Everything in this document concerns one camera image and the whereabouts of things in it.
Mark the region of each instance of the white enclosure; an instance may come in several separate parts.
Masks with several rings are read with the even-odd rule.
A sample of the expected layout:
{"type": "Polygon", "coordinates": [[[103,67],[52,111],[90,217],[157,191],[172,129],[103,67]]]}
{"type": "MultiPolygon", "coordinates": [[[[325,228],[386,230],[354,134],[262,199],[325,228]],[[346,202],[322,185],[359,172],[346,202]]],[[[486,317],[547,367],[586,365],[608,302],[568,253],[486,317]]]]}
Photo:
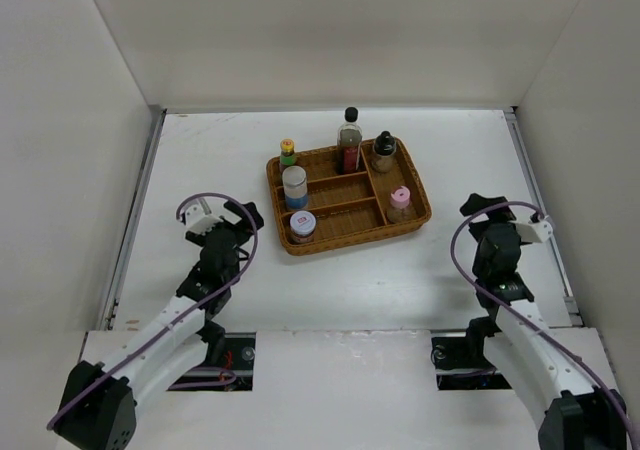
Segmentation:
{"type": "Polygon", "coordinates": [[[144,193],[149,105],[518,106],[573,293],[637,421],[639,14],[640,0],[0,0],[0,447],[56,445],[45,420],[144,193]]]}

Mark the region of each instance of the blue-labeled jar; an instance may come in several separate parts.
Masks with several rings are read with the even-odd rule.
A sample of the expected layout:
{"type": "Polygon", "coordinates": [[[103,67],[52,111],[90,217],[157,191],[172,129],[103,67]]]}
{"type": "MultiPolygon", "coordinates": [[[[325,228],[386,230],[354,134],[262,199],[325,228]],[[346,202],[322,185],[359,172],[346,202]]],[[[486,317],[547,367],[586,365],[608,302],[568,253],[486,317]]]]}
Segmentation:
{"type": "Polygon", "coordinates": [[[293,165],[282,172],[284,199],[289,210],[304,210],[309,205],[307,193],[307,172],[304,168],[293,165]]]}

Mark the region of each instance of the bottle label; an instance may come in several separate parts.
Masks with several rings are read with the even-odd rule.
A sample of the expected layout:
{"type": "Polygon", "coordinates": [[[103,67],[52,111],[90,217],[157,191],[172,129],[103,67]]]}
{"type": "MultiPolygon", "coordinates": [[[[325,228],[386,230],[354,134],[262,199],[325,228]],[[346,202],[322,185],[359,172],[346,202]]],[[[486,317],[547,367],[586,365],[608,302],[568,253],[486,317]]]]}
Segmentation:
{"type": "Polygon", "coordinates": [[[309,235],[298,235],[296,232],[291,230],[291,237],[292,237],[293,241],[296,242],[296,243],[313,242],[313,233],[310,233],[309,235]]]}
{"type": "Polygon", "coordinates": [[[360,165],[360,145],[342,149],[342,172],[354,173],[360,165]]]}
{"type": "Polygon", "coordinates": [[[280,155],[280,163],[287,167],[296,164],[297,155],[294,153],[293,155],[280,155]]]}
{"type": "Polygon", "coordinates": [[[289,210],[301,210],[303,208],[307,208],[309,204],[309,195],[305,193],[302,197],[290,197],[285,193],[284,200],[287,203],[287,207],[289,210]]]}

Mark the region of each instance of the white arm segment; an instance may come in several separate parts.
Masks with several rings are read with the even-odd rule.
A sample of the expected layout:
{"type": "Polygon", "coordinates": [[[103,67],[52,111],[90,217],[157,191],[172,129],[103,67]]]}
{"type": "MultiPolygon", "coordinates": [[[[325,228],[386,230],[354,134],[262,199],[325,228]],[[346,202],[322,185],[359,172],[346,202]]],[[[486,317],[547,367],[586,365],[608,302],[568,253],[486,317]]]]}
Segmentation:
{"type": "MultiPolygon", "coordinates": [[[[535,302],[519,300],[511,302],[511,306],[551,333],[535,302]]],[[[498,310],[496,325],[503,333],[485,338],[484,356],[507,379],[537,428],[562,391],[575,396],[593,392],[591,380],[573,361],[504,308],[498,310]]]]}
{"type": "Polygon", "coordinates": [[[211,209],[204,198],[189,202],[183,211],[184,224],[189,232],[203,235],[221,220],[211,214],[211,209]]]}
{"type": "MultiPolygon", "coordinates": [[[[115,379],[122,377],[127,377],[129,379],[129,386],[133,391],[133,398],[138,403],[141,403],[139,399],[143,394],[143,388],[154,378],[154,374],[156,374],[159,369],[163,369],[165,365],[171,365],[169,359],[173,358],[174,352],[185,340],[204,327],[205,312],[201,309],[194,310],[179,323],[171,326],[171,321],[191,307],[194,303],[195,302],[193,300],[187,297],[172,297],[165,309],[160,312],[149,325],[143,328],[140,332],[137,332],[135,337],[133,337],[129,343],[123,345],[122,348],[116,350],[104,360],[102,370],[107,372],[124,360],[127,355],[135,352],[142,345],[148,342],[149,339],[154,337],[160,330],[165,327],[170,328],[169,332],[163,335],[160,340],[151,346],[151,348],[147,349],[129,365],[117,371],[113,375],[113,378],[115,379]]],[[[207,345],[203,343],[203,346],[206,355],[207,345]]],[[[191,365],[191,367],[198,363],[202,363],[205,355],[202,356],[202,359],[199,362],[191,365]]],[[[192,359],[187,360],[185,360],[184,365],[190,364],[192,359]]],[[[184,371],[176,377],[176,379],[191,367],[185,368],[184,371]]]]}
{"type": "Polygon", "coordinates": [[[193,367],[201,364],[207,357],[209,345],[200,336],[191,335],[171,355],[162,367],[151,377],[136,398],[136,415],[142,415],[147,408],[153,407],[158,397],[193,367]]]}
{"type": "Polygon", "coordinates": [[[516,227],[516,232],[523,242],[544,243],[553,235],[553,222],[545,217],[539,222],[511,222],[516,227]]]}

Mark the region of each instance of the wicker tray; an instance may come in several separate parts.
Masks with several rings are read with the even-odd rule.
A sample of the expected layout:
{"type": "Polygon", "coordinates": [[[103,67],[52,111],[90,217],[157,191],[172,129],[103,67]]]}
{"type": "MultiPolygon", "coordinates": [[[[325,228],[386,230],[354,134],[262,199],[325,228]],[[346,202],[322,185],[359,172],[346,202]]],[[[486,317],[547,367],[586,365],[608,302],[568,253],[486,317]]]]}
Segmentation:
{"type": "Polygon", "coordinates": [[[316,216],[314,241],[296,244],[291,240],[289,220],[279,168],[279,158],[267,163],[267,178],[278,225],[280,242],[291,255],[311,255],[359,243],[373,242],[418,230],[431,218],[431,207],[420,176],[404,144],[398,150],[393,169],[378,173],[371,168],[373,140],[362,143],[361,170],[340,175],[336,147],[298,153],[297,165],[307,171],[308,210],[316,216]],[[410,219],[392,224],[387,219],[389,196],[405,185],[411,191],[410,219]]]}

